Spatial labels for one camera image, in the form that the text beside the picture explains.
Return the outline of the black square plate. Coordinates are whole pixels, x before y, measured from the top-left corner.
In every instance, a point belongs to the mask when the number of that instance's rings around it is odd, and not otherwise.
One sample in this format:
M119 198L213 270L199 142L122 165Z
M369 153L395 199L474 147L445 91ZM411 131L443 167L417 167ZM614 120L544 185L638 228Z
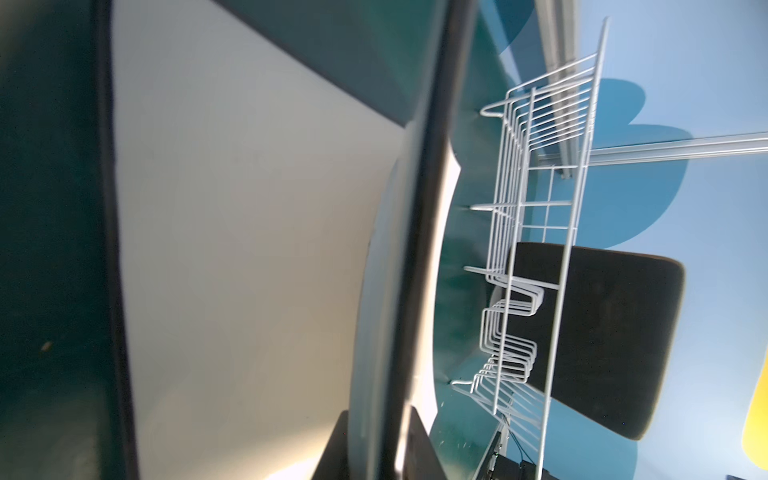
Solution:
M641 439L660 395L684 285L676 260L573 248L553 398L622 437Z

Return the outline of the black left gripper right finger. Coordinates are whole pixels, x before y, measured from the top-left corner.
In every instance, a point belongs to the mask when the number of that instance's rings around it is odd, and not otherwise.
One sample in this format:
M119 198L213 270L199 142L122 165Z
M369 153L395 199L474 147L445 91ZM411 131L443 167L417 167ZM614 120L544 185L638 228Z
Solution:
M397 430L395 478L405 480L446 480L436 451L418 411L405 405Z

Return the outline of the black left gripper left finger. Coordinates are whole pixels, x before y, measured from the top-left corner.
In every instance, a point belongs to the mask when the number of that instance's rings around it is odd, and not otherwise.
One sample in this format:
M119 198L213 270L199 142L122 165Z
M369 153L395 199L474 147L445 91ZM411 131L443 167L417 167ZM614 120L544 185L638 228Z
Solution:
M349 480L348 465L348 415L339 415L326 447L318 461L312 480Z

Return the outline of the cream square plate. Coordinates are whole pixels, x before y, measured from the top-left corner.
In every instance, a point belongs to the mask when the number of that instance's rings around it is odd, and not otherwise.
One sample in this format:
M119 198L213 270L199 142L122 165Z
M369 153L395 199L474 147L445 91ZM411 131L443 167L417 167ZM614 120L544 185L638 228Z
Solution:
M422 83L364 269L347 427L353 479L405 473L417 341L439 266L450 137L476 28L474 1L435 7Z
M140 475L306 479L404 131L210 1L117 1L112 49Z

